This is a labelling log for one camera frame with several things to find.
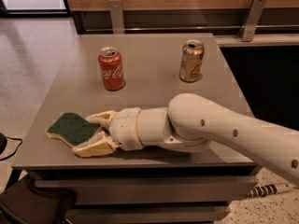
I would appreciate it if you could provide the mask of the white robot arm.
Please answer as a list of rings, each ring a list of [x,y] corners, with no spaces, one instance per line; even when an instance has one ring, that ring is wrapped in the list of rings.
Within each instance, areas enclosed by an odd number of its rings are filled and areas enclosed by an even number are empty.
[[[113,145],[125,151],[157,146],[198,152],[215,141],[299,185],[298,131],[235,113],[196,94],[179,94],[167,107],[107,111],[86,120],[107,129]]]

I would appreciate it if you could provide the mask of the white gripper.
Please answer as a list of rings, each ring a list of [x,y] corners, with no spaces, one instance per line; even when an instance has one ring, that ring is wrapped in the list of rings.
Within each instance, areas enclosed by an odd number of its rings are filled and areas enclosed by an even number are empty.
[[[102,131],[90,140],[73,147],[72,151],[81,158],[89,158],[112,154],[118,147],[124,151],[142,149],[143,145],[137,134],[137,118],[140,111],[140,108],[135,107],[125,108],[117,114],[114,110],[109,110],[88,116],[86,120],[90,123],[99,123],[103,128],[109,128],[111,136]]]

